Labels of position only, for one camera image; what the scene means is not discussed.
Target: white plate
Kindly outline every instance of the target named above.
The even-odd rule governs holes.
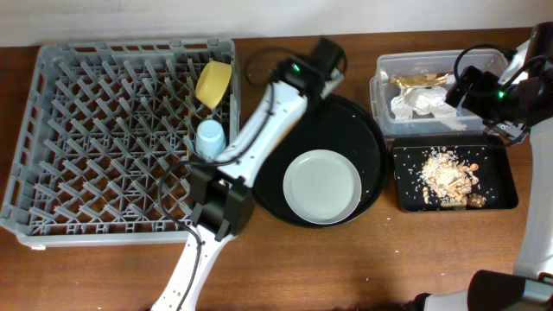
[[[361,178],[343,155],[312,150],[298,156],[286,169],[284,198],[302,219],[318,225],[337,223],[349,216],[361,198]]]

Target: black tray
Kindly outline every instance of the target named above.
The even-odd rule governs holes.
[[[361,178],[362,194],[357,208],[346,219],[331,225],[312,224],[298,217],[283,193],[284,173],[299,155],[326,149],[345,156]],[[368,113],[351,101],[330,95],[310,112],[270,154],[254,185],[256,201],[290,224],[323,228],[357,218],[378,198],[385,186],[388,151],[380,128]]]
[[[480,179],[480,189],[473,186],[473,194],[481,194],[486,197],[486,204],[482,208],[467,206],[467,210],[498,210],[512,209],[518,205],[517,189],[512,179],[511,166],[505,149],[491,148],[502,144],[495,136],[424,136],[398,138],[391,147],[395,178],[397,185],[397,197],[399,206],[404,212],[433,212],[453,211],[453,208],[444,208],[437,202],[436,197],[430,197],[430,204],[424,204],[422,187],[415,191],[416,185],[422,185],[417,181],[416,172],[420,171],[427,160],[423,155],[424,150],[430,151],[431,147],[446,147],[447,150],[455,150],[459,159],[476,163],[479,169],[474,175]]]

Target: black rectangular tray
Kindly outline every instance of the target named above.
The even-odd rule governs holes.
[[[391,146],[391,154],[400,209],[406,213],[454,211],[454,208],[441,207],[433,195],[430,196],[429,204],[424,203],[423,183],[417,180],[419,176],[416,172],[422,169],[428,159],[423,154],[424,150],[431,151],[432,147],[454,150],[460,161],[468,160],[471,164],[479,165],[474,175],[480,179],[480,189],[473,186],[472,193],[484,195],[486,205],[482,208],[467,206],[466,210],[502,210],[516,207],[517,189],[506,151],[502,148],[492,148],[490,144],[501,145],[502,141],[495,136],[421,136],[396,139]]]

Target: gold wrapper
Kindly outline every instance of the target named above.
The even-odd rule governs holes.
[[[390,78],[390,83],[397,87],[430,87],[445,86],[448,76],[453,73],[432,73],[416,76]]]

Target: plastic bin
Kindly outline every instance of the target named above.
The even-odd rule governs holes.
[[[210,60],[232,65],[211,111],[194,101]],[[196,126],[238,134],[240,73],[230,40],[55,44],[39,51],[0,212],[0,226],[35,249],[184,242],[158,211],[158,181],[194,153]],[[174,216],[189,213],[187,174],[162,190]]]
[[[372,115],[387,138],[412,135],[434,134],[473,134],[481,133],[485,126],[482,119],[463,108],[458,109],[457,117],[435,118],[418,116],[413,113],[411,120],[396,120],[391,112],[391,100],[399,95],[400,88],[383,79],[427,73],[453,72],[454,62],[461,51],[422,52],[382,55],[377,61],[377,72],[371,79]],[[502,53],[492,49],[474,50],[465,55],[459,64],[461,73],[465,67],[475,66],[480,70],[501,75],[508,66]],[[464,124],[465,129],[452,129],[448,124]]]

